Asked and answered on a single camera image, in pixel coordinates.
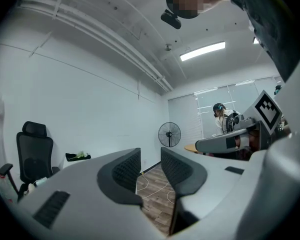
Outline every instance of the cable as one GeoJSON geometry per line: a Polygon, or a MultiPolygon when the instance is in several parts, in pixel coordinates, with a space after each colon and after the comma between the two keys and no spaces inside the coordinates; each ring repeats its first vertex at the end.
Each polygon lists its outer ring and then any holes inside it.
{"type": "Polygon", "coordinates": [[[225,114],[223,114],[223,116],[222,116],[222,123],[221,123],[221,130],[222,130],[223,134],[225,134],[225,132],[224,132],[224,120],[225,120],[225,114]]]}
{"type": "Polygon", "coordinates": [[[152,193],[151,195],[148,195],[148,196],[146,196],[146,197],[144,197],[144,198],[142,198],[142,199],[151,197],[153,194],[158,193],[160,190],[163,190],[168,184],[169,184],[169,182],[168,182],[164,187],[160,188],[158,191],[156,191],[156,192],[152,193]]]}
{"type": "Polygon", "coordinates": [[[168,198],[168,195],[169,195],[170,192],[168,192],[168,194],[166,194],[166,199],[168,199],[168,201],[169,201],[171,204],[175,204],[174,202],[171,202],[171,201],[169,200],[169,198],[168,198]]]}
{"type": "Polygon", "coordinates": [[[137,189],[137,190],[136,190],[137,192],[140,191],[140,190],[146,189],[146,188],[148,187],[148,185],[149,185],[149,181],[147,180],[147,178],[146,178],[143,174],[142,174],[142,176],[145,178],[145,180],[146,180],[148,183],[147,183],[147,185],[146,185],[144,188],[137,189]]]}

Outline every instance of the camera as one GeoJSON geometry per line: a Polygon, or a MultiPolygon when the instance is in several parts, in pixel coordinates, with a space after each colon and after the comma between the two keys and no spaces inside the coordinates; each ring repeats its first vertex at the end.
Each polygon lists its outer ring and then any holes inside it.
{"type": "Polygon", "coordinates": [[[181,22],[180,20],[178,20],[178,16],[167,9],[161,15],[161,20],[163,20],[165,23],[168,23],[170,26],[174,27],[177,30],[181,28],[181,22]]]}

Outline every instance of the chair armrest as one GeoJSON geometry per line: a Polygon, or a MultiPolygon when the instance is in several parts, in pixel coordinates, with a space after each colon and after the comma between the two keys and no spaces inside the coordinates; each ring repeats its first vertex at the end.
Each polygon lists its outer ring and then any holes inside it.
{"type": "Polygon", "coordinates": [[[13,164],[11,163],[6,163],[0,168],[0,175],[1,176],[6,176],[8,172],[10,172],[11,168],[14,167],[13,164]]]}
{"type": "Polygon", "coordinates": [[[59,171],[60,171],[59,167],[56,167],[56,166],[52,167],[52,174],[56,174],[59,171]]]}
{"type": "Polygon", "coordinates": [[[14,165],[12,163],[6,163],[5,165],[1,166],[0,168],[0,175],[1,176],[8,176],[8,179],[14,189],[14,191],[16,192],[17,195],[19,195],[19,190],[17,189],[17,186],[14,182],[14,180],[12,179],[12,176],[11,176],[11,173],[10,173],[10,170],[11,168],[14,167],[14,165]]]}

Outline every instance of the white cable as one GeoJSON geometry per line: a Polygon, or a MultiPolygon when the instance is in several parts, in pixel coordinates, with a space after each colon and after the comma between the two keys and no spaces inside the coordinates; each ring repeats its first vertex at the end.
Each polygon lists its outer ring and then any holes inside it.
{"type": "Polygon", "coordinates": [[[166,194],[166,199],[168,199],[168,201],[169,201],[171,204],[175,204],[174,202],[171,202],[171,201],[169,200],[169,198],[168,198],[168,195],[169,195],[170,192],[168,192],[168,194],[166,194]]]}
{"type": "Polygon", "coordinates": [[[137,192],[140,191],[140,190],[146,189],[146,188],[148,187],[148,185],[149,185],[149,181],[147,180],[147,178],[146,178],[143,174],[142,174],[142,176],[145,178],[145,180],[146,180],[148,183],[147,183],[147,185],[146,185],[144,188],[137,189],[137,190],[136,190],[137,192]]]}
{"type": "Polygon", "coordinates": [[[144,197],[144,198],[142,198],[142,199],[151,197],[153,194],[158,193],[160,190],[163,190],[168,184],[169,184],[169,182],[168,182],[164,187],[160,188],[158,191],[156,191],[156,192],[152,193],[151,195],[148,195],[148,196],[146,196],[146,197],[144,197]]]}

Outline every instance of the chair headrest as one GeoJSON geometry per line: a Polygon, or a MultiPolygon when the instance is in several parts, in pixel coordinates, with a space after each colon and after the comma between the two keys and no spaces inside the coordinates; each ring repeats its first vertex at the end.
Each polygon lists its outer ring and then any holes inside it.
{"type": "Polygon", "coordinates": [[[22,132],[34,137],[40,137],[40,138],[47,137],[46,126],[44,124],[37,123],[37,122],[30,122],[30,121],[25,122],[22,127],[22,132]]]}

